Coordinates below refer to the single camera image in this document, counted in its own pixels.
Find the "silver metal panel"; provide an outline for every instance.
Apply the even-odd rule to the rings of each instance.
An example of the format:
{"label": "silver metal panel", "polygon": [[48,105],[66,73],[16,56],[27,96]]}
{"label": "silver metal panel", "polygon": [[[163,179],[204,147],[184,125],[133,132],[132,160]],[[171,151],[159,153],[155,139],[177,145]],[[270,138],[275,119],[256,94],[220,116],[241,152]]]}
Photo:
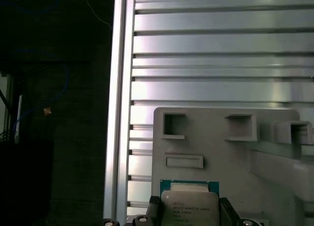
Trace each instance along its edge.
{"label": "silver metal panel", "polygon": [[132,100],[314,102],[314,83],[133,82]]}
{"label": "silver metal panel", "polygon": [[152,176],[152,157],[129,156],[129,175]]}
{"label": "silver metal panel", "polygon": [[117,211],[116,219],[123,223],[127,216],[127,196],[128,196],[128,161],[129,161],[129,123],[130,123],[130,91],[131,91],[131,65],[132,65],[132,45],[133,45],[133,22],[134,22],[134,2],[126,0],[126,26],[125,48],[122,76],[122,95],[121,95],[121,121],[119,135],[119,168],[117,186]]}
{"label": "silver metal panel", "polygon": [[[119,150],[119,170],[106,168],[105,206],[111,207],[106,215],[118,212],[123,223],[149,200],[151,163],[142,155],[152,151],[156,107],[292,108],[314,121],[314,34],[306,33],[314,29],[309,7],[314,0],[127,0],[125,5],[125,36],[114,26],[113,46],[126,43],[123,56],[113,50],[113,59],[124,58],[124,68],[119,74],[116,60],[111,70],[122,97],[119,89],[110,94],[116,108],[109,109],[114,122],[107,165],[114,166]],[[119,179],[116,208],[114,178]]]}
{"label": "silver metal panel", "polygon": [[119,136],[119,111],[121,93],[121,74],[123,58],[123,32],[124,32],[124,0],[115,0],[112,51],[109,94],[109,116],[107,134],[107,153],[105,168],[105,196],[104,196],[104,218],[115,218],[116,205],[116,172],[118,156],[118,136]]}
{"label": "silver metal panel", "polygon": [[128,182],[128,201],[149,202],[151,197],[150,182]]}
{"label": "silver metal panel", "polygon": [[314,10],[145,14],[135,16],[134,31],[313,28],[313,15]]}
{"label": "silver metal panel", "polygon": [[156,35],[134,37],[133,52],[136,54],[304,53],[313,52],[313,46],[314,33]]}

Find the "dark wall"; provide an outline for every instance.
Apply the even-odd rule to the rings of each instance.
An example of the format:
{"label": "dark wall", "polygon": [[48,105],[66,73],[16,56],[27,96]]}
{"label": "dark wall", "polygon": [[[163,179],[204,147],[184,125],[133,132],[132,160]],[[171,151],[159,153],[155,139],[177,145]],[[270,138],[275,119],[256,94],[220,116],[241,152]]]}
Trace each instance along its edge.
{"label": "dark wall", "polygon": [[[22,0],[27,9],[44,9],[54,0]],[[89,0],[112,25],[113,0]],[[51,210],[36,225],[96,226],[103,213],[105,145],[110,76],[111,29],[98,21],[85,0],[60,0],[45,14],[29,15],[1,7],[1,52],[34,49],[58,55],[69,71],[67,91],[44,116],[42,104],[56,96],[65,71],[54,65],[25,77],[23,112],[38,107],[21,122],[21,141],[54,142]],[[30,70],[54,60],[38,53],[14,54],[14,63]]]}

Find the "rectangular slot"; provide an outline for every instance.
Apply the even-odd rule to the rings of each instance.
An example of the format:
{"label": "rectangular slot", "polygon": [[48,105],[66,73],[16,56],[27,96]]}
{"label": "rectangular slot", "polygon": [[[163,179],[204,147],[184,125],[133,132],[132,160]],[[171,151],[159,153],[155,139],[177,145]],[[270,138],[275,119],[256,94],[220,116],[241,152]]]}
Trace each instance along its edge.
{"label": "rectangular slot", "polygon": [[165,155],[167,167],[198,168],[202,169],[203,156],[197,155]]}
{"label": "rectangular slot", "polygon": [[165,113],[163,115],[163,139],[185,139],[186,117],[182,113]]}
{"label": "rectangular slot", "polygon": [[310,129],[307,124],[291,124],[291,143],[310,144]]}
{"label": "rectangular slot", "polygon": [[312,125],[308,121],[286,121],[272,124],[273,140],[287,144],[313,144]]}
{"label": "rectangular slot", "polygon": [[256,117],[251,114],[232,114],[228,120],[228,141],[257,141]]}

